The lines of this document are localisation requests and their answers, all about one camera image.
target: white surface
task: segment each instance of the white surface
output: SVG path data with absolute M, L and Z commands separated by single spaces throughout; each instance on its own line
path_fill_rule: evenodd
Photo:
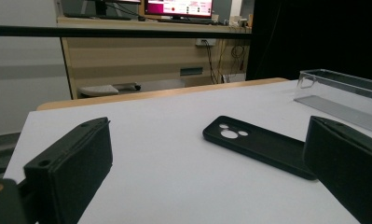
M 114 162 L 80 223 L 358 223 L 318 181 L 205 141 L 220 115 L 305 140 L 296 81 L 30 113 L 5 177 L 76 125 L 111 120 Z

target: wall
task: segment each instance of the wall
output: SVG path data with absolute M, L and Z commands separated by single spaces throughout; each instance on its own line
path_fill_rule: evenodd
M 55 26 L 53 1 L 0 1 L 0 25 Z M 0 135 L 38 105 L 70 99 L 59 38 L 0 37 Z

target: computer monitor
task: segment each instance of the computer monitor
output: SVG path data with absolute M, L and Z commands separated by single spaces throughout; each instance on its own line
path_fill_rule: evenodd
M 173 20 L 210 19 L 212 8 L 213 0 L 145 0 L 145 15 L 170 16 Z

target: black phone case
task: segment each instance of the black phone case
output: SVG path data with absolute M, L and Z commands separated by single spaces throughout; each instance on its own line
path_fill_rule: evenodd
M 236 138 L 227 138 L 222 131 L 232 131 Z M 207 141 L 245 156 L 262 161 L 293 175 L 315 180 L 303 161 L 304 142 L 275 133 L 253 124 L 220 116 L 203 130 Z

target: clear plastic box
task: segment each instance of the clear plastic box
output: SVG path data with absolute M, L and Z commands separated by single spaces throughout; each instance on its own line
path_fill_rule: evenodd
M 372 131 L 372 80 L 324 69 L 301 71 L 295 101 Z

